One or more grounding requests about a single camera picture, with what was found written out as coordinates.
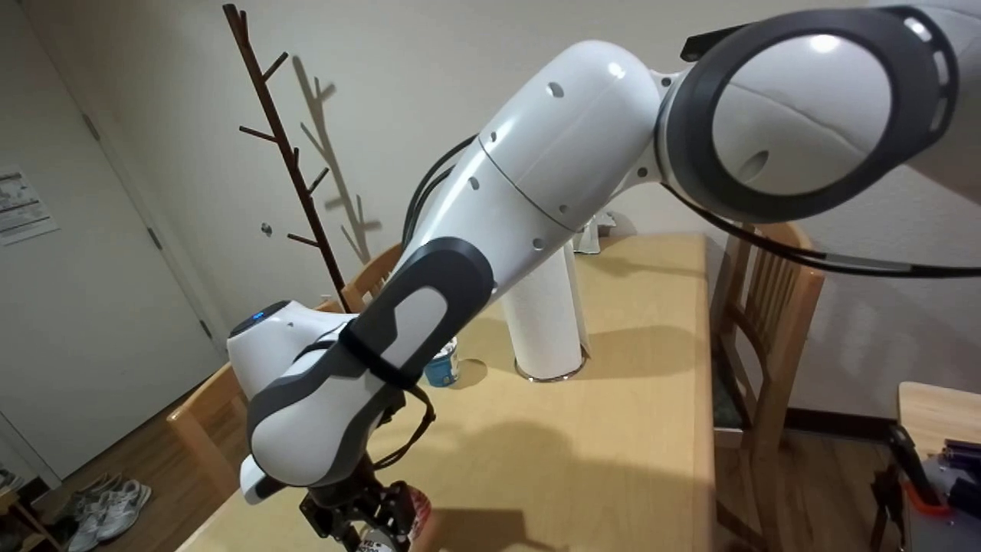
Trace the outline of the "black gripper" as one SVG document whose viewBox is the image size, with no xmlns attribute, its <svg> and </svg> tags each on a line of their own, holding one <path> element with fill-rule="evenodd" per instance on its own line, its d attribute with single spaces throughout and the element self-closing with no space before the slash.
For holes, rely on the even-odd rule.
<svg viewBox="0 0 981 552">
<path fill-rule="evenodd" d="M 360 470 L 340 486 L 309 489 L 301 501 L 308 526 L 342 552 L 400 552 L 391 543 L 394 486 Z"/>
</svg>

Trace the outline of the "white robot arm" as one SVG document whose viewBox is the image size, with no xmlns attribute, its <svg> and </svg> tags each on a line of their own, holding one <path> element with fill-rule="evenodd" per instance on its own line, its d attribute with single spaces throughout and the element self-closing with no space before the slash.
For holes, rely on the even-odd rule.
<svg viewBox="0 0 981 552">
<path fill-rule="evenodd" d="M 240 494 L 304 494 L 348 549 L 414 537 L 368 439 L 420 393 L 422 365 L 489 300 L 637 181 L 741 225 L 823 215 L 912 161 L 970 157 L 981 0 L 874 0 L 686 40 L 658 73 L 583 40 L 462 144 L 388 282 L 360 312 L 269 304 L 227 339 L 246 393 Z"/>
</svg>

